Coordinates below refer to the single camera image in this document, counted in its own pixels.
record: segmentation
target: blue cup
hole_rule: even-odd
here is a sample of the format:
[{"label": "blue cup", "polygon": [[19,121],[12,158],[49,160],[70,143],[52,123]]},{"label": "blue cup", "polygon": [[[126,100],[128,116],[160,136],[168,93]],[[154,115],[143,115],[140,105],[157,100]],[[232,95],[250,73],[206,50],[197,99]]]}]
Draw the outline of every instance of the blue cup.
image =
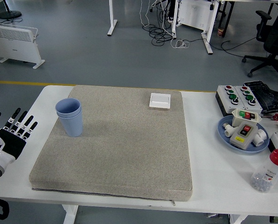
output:
[{"label": "blue cup", "polygon": [[77,137],[82,134],[82,108],[79,100],[74,98],[63,99],[56,104],[55,109],[68,136]]},{"label": "blue cup", "polygon": [[60,100],[55,106],[57,115],[62,118],[72,118],[81,111],[81,102],[75,98]]}]

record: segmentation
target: plastic bottle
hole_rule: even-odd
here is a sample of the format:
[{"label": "plastic bottle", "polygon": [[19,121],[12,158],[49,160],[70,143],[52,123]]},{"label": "plastic bottle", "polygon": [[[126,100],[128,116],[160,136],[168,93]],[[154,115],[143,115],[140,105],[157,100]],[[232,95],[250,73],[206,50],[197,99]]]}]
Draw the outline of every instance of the plastic bottle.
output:
[{"label": "plastic bottle", "polygon": [[251,177],[251,186],[259,192],[266,193],[278,181],[278,149],[275,149],[266,161]]}]

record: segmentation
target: robotic hand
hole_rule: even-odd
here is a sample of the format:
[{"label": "robotic hand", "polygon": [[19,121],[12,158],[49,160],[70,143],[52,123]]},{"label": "robotic hand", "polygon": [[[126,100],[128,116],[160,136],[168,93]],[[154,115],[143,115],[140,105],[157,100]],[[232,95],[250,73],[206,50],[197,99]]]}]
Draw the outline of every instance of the robotic hand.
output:
[{"label": "robotic hand", "polygon": [[[5,126],[0,129],[0,177],[4,174],[7,166],[13,163],[19,157],[23,148],[25,147],[26,139],[30,136],[31,132],[37,125],[37,122],[33,123],[30,129],[25,132],[27,126],[33,119],[33,116],[30,116],[25,124],[19,130],[17,130],[27,114],[27,111],[25,111],[20,116],[18,121],[10,128],[19,112],[20,108],[16,110],[12,117],[7,121]],[[9,206],[6,201],[1,199],[0,206],[2,207],[3,212],[0,214],[0,219],[3,220],[8,217]]]}]

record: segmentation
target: gray cushion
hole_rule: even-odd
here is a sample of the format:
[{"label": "gray cushion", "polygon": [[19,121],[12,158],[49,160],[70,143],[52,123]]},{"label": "gray cushion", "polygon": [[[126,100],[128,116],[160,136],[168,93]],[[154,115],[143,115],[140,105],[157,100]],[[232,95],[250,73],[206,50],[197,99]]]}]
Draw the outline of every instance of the gray cushion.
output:
[{"label": "gray cushion", "polygon": [[[152,92],[170,109],[149,107]],[[179,91],[75,86],[83,133],[68,137],[57,120],[29,177],[33,189],[187,201],[191,170]]]}]

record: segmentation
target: control box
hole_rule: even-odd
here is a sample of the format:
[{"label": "control box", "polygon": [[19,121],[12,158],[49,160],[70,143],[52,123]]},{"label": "control box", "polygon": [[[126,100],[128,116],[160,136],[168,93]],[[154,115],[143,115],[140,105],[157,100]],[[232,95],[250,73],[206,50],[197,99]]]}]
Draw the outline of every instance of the control box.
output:
[{"label": "control box", "polygon": [[244,121],[256,125],[262,120],[262,118],[256,112],[250,112],[242,109],[234,110],[232,114],[233,114],[233,119],[232,119],[233,127],[240,126],[240,124]]},{"label": "control box", "polygon": [[235,109],[243,109],[261,114],[262,107],[247,86],[218,86],[215,98],[223,116],[231,115]]},{"label": "control box", "polygon": [[248,86],[234,86],[234,88],[247,111],[261,113],[262,107]]},{"label": "control box", "polygon": [[243,122],[230,138],[230,143],[238,148],[246,150],[258,132],[256,124]]}]

